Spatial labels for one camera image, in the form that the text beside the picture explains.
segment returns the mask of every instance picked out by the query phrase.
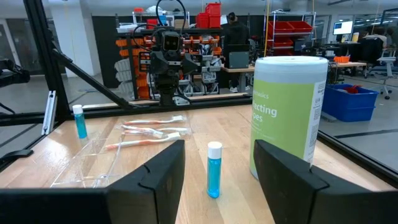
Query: grey floor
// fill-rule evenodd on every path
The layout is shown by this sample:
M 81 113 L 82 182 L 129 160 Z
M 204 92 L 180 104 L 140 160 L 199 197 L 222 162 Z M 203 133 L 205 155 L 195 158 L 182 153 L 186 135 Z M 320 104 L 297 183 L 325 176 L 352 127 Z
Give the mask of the grey floor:
M 374 77 L 345 77 L 345 83 L 363 85 L 365 88 L 380 88 L 380 81 Z M 95 79 L 102 82 L 101 76 Z M 70 106 L 75 104 L 100 104 L 111 101 L 101 93 L 95 91 L 80 78 L 63 77 L 65 90 Z M 389 85 L 397 86 L 398 79 L 392 79 Z M 117 90 L 115 94 L 125 97 Z M 229 93 L 223 88 L 221 94 Z M 11 85 L 0 88 L 0 102 L 12 108 L 17 113 L 43 112 L 47 102 L 48 88 L 44 77 L 32 77 L 26 84 Z M 21 125 L 0 127 L 0 157 L 9 151 L 23 149 L 26 145 L 40 136 L 42 125 Z M 398 170 L 398 90 L 393 90 L 390 100 L 379 95 L 376 101 L 372 120 L 345 123 L 341 121 L 329 122 L 321 120 L 320 130 L 341 137 L 340 141 L 353 146 L 363 153 L 375 158 L 385 165 Z

